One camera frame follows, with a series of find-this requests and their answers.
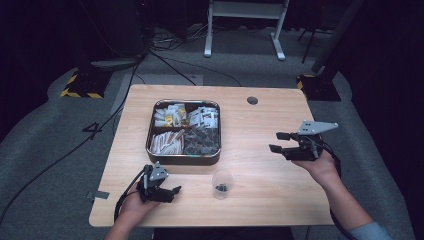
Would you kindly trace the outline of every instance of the yellow and black hazard tape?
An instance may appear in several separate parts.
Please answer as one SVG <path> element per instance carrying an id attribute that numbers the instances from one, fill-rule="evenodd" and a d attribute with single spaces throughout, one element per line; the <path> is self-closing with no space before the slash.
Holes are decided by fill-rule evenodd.
<path id="1" fill-rule="evenodd" d="M 104 91 L 109 82 L 107 78 L 110 78 L 110 75 L 96 76 L 96 84 L 90 85 L 87 84 L 89 81 L 86 81 L 78 73 L 79 71 L 75 71 L 68 80 L 68 83 L 60 94 L 61 97 L 104 98 Z"/>

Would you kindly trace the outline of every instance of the dark background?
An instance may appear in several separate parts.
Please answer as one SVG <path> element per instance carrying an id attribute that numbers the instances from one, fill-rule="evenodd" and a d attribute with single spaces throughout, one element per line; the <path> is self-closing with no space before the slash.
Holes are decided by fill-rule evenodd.
<path id="1" fill-rule="evenodd" d="M 78 65 L 74 51 L 96 61 L 117 57 L 104 41 L 129 54 L 140 50 L 143 26 L 134 2 L 101 2 L 82 1 L 84 10 L 79 1 L 59 6 L 41 0 L 0 1 L 0 141 L 47 101 L 55 79 Z M 63 31 L 57 7 L 66 9 L 76 33 Z M 190 9 L 187 24 L 204 20 L 190 15 Z M 327 71 L 340 71 L 349 81 L 352 101 L 405 197 L 417 239 L 424 238 L 422 16 L 419 2 L 364 1 L 325 64 Z"/>

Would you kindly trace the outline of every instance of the hand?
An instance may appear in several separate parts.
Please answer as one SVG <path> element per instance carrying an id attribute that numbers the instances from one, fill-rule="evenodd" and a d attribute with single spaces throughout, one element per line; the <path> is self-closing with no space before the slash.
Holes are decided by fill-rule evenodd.
<path id="1" fill-rule="evenodd" d="M 121 240 L 128 239 L 132 229 L 140 224 L 146 214 L 157 207 L 159 202 L 141 201 L 140 195 L 137 193 L 137 184 L 134 184 L 129 195 L 125 198 L 122 204 L 118 219 L 111 230 L 106 235 L 105 239 Z"/>
<path id="2" fill-rule="evenodd" d="M 124 221 L 125 224 L 131 228 L 140 224 L 146 214 L 160 204 L 159 202 L 152 201 L 143 203 L 136 189 L 137 184 L 138 183 L 135 183 L 130 189 L 129 195 L 125 198 L 118 217 L 119 220 Z"/>
<path id="3" fill-rule="evenodd" d="M 306 169 L 312 178 L 321 186 L 340 180 L 336 164 L 331 154 L 323 150 L 315 161 L 292 161 L 292 163 Z"/>

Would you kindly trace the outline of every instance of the cable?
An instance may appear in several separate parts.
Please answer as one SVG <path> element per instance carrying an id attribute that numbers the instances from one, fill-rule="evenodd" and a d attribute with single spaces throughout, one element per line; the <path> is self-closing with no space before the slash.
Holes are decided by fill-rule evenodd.
<path id="1" fill-rule="evenodd" d="M 216 71 L 216 70 L 207 68 L 207 67 L 203 67 L 203 66 L 200 66 L 200 65 L 195 65 L 195 64 L 188 63 L 188 62 L 182 62 L 182 61 L 175 60 L 175 59 L 172 59 L 172 58 L 167 58 L 167 57 L 161 57 L 161 58 L 166 59 L 166 60 L 171 60 L 171 61 L 174 61 L 174 62 L 178 62 L 178 63 L 187 64 L 187 65 L 190 65 L 190 66 L 193 66 L 193 67 L 203 68 L 203 69 L 206 69 L 208 71 L 211 71 L 211 72 L 214 72 L 214 73 L 218 73 L 218 74 L 224 75 L 224 76 L 229 77 L 229 78 L 233 79 L 234 81 L 236 81 L 238 83 L 239 87 L 241 87 L 240 82 L 236 78 L 234 78 L 234 77 L 232 77 L 232 76 L 230 76 L 228 74 L 225 74 L 225 73 L 222 73 L 222 72 L 219 72 L 219 71 Z"/>
<path id="2" fill-rule="evenodd" d="M 14 196 L 13 198 L 8 202 L 8 204 L 6 205 L 6 207 L 3 209 L 1 217 L 0 217 L 0 227 L 1 224 L 3 223 L 4 217 L 6 216 L 7 210 L 10 208 L 10 206 L 13 204 L 13 202 L 19 197 L 19 195 L 29 186 L 31 185 L 35 180 L 37 180 L 41 175 L 43 175 L 45 172 L 47 172 L 49 169 L 51 169 L 52 167 L 54 167 L 56 164 L 58 164 L 59 162 L 61 162 L 62 160 L 64 160 L 65 158 L 67 158 L 69 155 L 71 155 L 72 153 L 74 153 L 76 150 L 78 150 L 81 146 L 83 146 L 85 143 L 88 142 L 88 140 L 90 140 L 97 132 L 99 132 L 116 114 L 118 114 L 118 112 L 120 111 L 121 107 L 124 105 L 125 100 L 128 96 L 128 92 L 129 89 L 131 87 L 132 84 L 132 80 L 135 74 L 135 71 L 137 70 L 138 66 L 140 65 L 141 61 L 139 61 L 137 63 L 137 65 L 133 68 L 133 72 L 131 74 L 131 79 L 130 79 L 130 83 L 127 89 L 127 92 L 125 93 L 124 99 L 122 100 L 121 104 L 119 105 L 119 107 L 116 109 L 116 111 L 95 131 L 93 131 L 93 133 L 90 134 L 90 136 L 88 136 L 86 139 L 84 139 L 80 144 L 78 144 L 76 147 L 74 147 L 71 151 L 67 152 L 65 155 L 63 155 L 62 157 L 60 157 L 59 159 L 57 159 L 56 161 L 54 161 L 52 164 L 50 164 L 49 166 L 47 166 L 46 168 L 44 168 L 40 173 L 38 173 L 37 175 L 35 175 L 31 180 L 29 180 Z"/>
<path id="3" fill-rule="evenodd" d="M 163 59 L 161 56 L 158 56 L 156 53 L 149 51 L 150 54 L 152 54 L 153 56 L 159 58 L 162 62 L 164 62 L 166 65 L 168 65 L 170 68 L 172 68 L 175 72 L 177 72 L 178 74 L 180 74 L 182 77 L 184 77 L 185 79 L 187 79 L 189 82 L 191 82 L 194 86 L 196 86 L 196 84 L 190 80 L 190 78 L 186 77 L 184 74 L 182 74 L 180 71 L 178 71 L 176 68 L 174 68 L 173 66 L 171 66 L 171 64 L 169 64 L 167 61 L 165 61 L 165 59 Z"/>

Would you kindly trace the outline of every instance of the black cable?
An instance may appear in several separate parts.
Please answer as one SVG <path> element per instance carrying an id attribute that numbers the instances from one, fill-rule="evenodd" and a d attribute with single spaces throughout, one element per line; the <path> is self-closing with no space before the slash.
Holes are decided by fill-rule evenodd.
<path id="1" fill-rule="evenodd" d="M 193 81 L 190 80 L 190 78 L 188 78 L 187 76 L 185 76 L 183 73 L 181 73 L 180 71 L 178 71 L 176 68 L 174 68 L 171 64 L 169 64 L 167 61 L 165 61 L 165 59 L 163 59 L 161 56 L 158 56 L 156 53 L 149 51 L 150 54 L 152 54 L 153 56 L 157 57 L 159 60 L 161 60 L 162 62 L 164 62 L 166 65 L 168 65 L 170 68 L 172 68 L 175 72 L 177 72 L 178 74 L 180 74 L 182 77 L 184 77 L 185 79 L 187 79 L 189 82 L 191 82 L 194 86 L 196 86 L 196 83 L 194 83 Z"/>
<path id="2" fill-rule="evenodd" d="M 128 194 L 128 191 L 131 189 L 131 187 L 134 185 L 134 183 L 137 181 L 137 179 L 141 176 L 141 174 L 144 173 L 144 169 L 145 168 L 143 168 L 143 170 L 141 170 L 137 174 L 137 176 L 132 180 L 132 182 L 130 183 L 130 185 L 127 187 L 127 189 L 125 189 L 124 193 L 122 193 L 121 197 L 119 197 L 119 200 L 116 202 L 115 211 L 114 211 L 114 214 L 113 214 L 113 220 L 114 221 L 116 221 L 116 219 L 118 219 L 119 210 L 121 209 L 121 206 L 124 203 L 125 198 L 127 198 L 129 195 L 131 195 L 131 194 L 133 194 L 135 192 L 138 192 L 138 191 L 135 191 L 135 192 L 132 192 L 132 193 L 129 193 Z"/>
<path id="3" fill-rule="evenodd" d="M 229 78 L 233 79 L 234 81 L 236 81 L 238 83 L 239 87 L 241 87 L 240 82 L 236 78 L 234 78 L 233 76 L 231 76 L 231 75 L 228 75 L 228 74 L 225 74 L 225 73 L 222 73 L 222 72 L 219 72 L 219 71 L 216 71 L 216 70 L 207 68 L 207 67 L 203 67 L 203 66 L 200 66 L 200 65 L 195 65 L 195 64 L 188 63 L 188 62 L 182 62 L 182 61 L 179 61 L 179 60 L 175 60 L 175 59 L 172 59 L 172 58 L 167 58 L 167 57 L 162 57 L 162 58 L 163 59 L 166 59 L 166 60 L 171 60 L 171 61 L 174 61 L 174 62 L 178 62 L 178 63 L 187 64 L 187 65 L 190 65 L 190 66 L 193 66 L 193 67 L 203 68 L 203 69 L 206 69 L 208 71 L 211 71 L 211 72 L 214 72 L 214 73 L 218 73 L 218 74 L 224 75 L 224 76 L 229 77 Z"/>
<path id="4" fill-rule="evenodd" d="M 74 147 L 71 151 L 67 152 L 65 155 L 63 155 L 62 157 L 60 157 L 59 159 L 57 159 L 56 161 L 54 161 L 52 164 L 50 164 L 49 166 L 47 166 L 46 168 L 44 168 L 40 173 L 38 173 L 37 175 L 35 175 L 30 181 L 28 181 L 14 196 L 13 198 L 8 202 L 8 204 L 6 205 L 6 207 L 3 209 L 1 217 L 0 217 L 0 227 L 1 224 L 3 223 L 4 217 L 6 216 L 7 210 L 9 210 L 10 206 L 13 204 L 13 202 L 19 197 L 19 195 L 29 186 L 31 185 L 35 180 L 37 180 L 37 178 L 39 178 L 41 175 L 43 175 L 45 172 L 47 172 L 49 169 L 51 169 L 52 167 L 54 167 L 56 164 L 58 164 L 59 162 L 61 162 L 62 160 L 64 160 L 65 158 L 67 158 L 69 155 L 71 155 L 72 153 L 74 153 L 76 150 L 78 150 L 81 146 L 83 146 L 85 143 L 88 142 L 88 140 L 90 140 L 97 132 L 99 132 L 121 109 L 121 107 L 124 105 L 124 102 L 128 96 L 128 92 L 129 89 L 131 87 L 131 83 L 135 74 L 136 69 L 138 68 L 138 66 L 140 65 L 141 61 L 139 61 L 137 63 L 137 65 L 133 68 L 133 72 L 131 75 L 131 79 L 130 79 L 130 84 L 128 86 L 127 92 L 125 93 L 124 99 L 121 102 L 121 104 L 119 105 L 119 107 L 117 108 L 117 110 L 96 130 L 93 131 L 93 133 L 90 134 L 89 137 L 87 137 L 84 141 L 82 141 L 80 144 L 78 144 L 76 147 Z"/>
<path id="5" fill-rule="evenodd" d="M 113 118 L 113 124 L 112 124 L 112 135 L 115 136 L 115 122 L 116 122 L 116 117 L 119 115 L 119 113 L 123 110 L 123 108 L 119 109 L 118 113 L 115 114 L 115 117 Z"/>

